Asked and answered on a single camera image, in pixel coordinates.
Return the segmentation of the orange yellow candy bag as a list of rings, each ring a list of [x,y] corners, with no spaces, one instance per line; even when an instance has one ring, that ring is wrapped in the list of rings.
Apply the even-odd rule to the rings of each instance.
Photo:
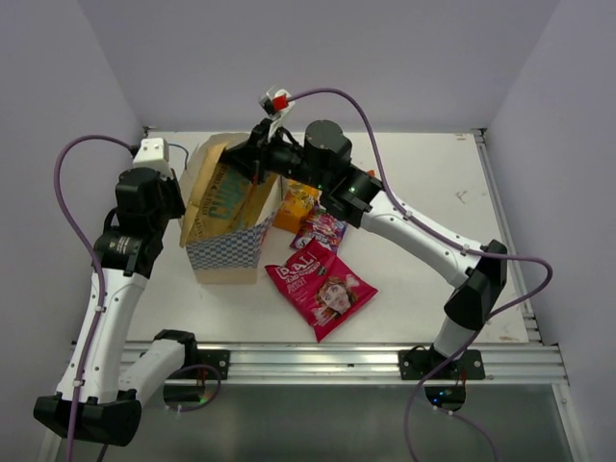
[[[272,225],[296,233],[317,204],[320,192],[318,189],[290,179],[284,179],[282,186],[283,200]]]

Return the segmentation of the purple Fox's candy bag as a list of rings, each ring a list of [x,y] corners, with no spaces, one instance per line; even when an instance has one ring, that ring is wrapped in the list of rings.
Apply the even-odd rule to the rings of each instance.
[[[300,225],[290,248],[300,250],[311,241],[315,241],[337,253],[346,231],[345,221],[334,218],[320,205],[316,205]]]

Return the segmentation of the blue checkered paper bag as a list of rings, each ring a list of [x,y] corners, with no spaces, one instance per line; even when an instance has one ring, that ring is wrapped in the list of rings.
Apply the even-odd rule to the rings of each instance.
[[[179,244],[200,284],[254,284],[264,240],[282,199],[279,176],[262,184],[245,179],[220,159],[246,133],[214,134],[199,145],[180,177],[186,213]]]

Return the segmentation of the red crisps bag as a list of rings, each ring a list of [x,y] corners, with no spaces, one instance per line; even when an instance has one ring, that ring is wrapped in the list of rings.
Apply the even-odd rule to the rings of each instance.
[[[377,289],[332,250],[311,241],[282,265],[265,270],[276,287],[313,328],[321,342],[362,309]]]

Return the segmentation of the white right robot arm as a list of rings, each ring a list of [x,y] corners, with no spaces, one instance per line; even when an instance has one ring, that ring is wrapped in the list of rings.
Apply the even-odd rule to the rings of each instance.
[[[246,141],[224,148],[221,161],[257,183],[276,173],[319,190],[328,214],[396,244],[441,275],[453,292],[428,365],[437,376],[453,376],[506,284],[506,246],[463,238],[403,204],[384,181],[353,164],[352,142],[335,122],[310,123],[302,142],[271,125],[262,120]]]

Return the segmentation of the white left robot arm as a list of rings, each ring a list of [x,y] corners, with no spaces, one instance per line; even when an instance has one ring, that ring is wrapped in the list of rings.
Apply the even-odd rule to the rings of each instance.
[[[69,365],[54,395],[40,397],[34,417],[67,441],[125,447],[144,405],[172,374],[199,369],[196,339],[164,329],[128,370],[120,368],[137,304],[163,250],[168,223],[185,213],[174,171],[122,172],[116,206],[93,245],[90,300]]]

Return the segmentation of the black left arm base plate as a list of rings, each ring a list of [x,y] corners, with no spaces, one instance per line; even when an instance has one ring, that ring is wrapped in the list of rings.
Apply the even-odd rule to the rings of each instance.
[[[224,381],[228,378],[231,352],[228,349],[198,349],[183,366],[167,378],[186,379],[203,384],[207,380]]]

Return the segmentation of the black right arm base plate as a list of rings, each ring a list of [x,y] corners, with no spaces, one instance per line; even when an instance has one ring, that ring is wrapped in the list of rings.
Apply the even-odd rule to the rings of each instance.
[[[402,380],[420,380],[436,371],[429,380],[483,380],[486,378],[479,350],[467,349],[457,359],[448,360],[433,348],[413,346],[398,351],[398,370]]]

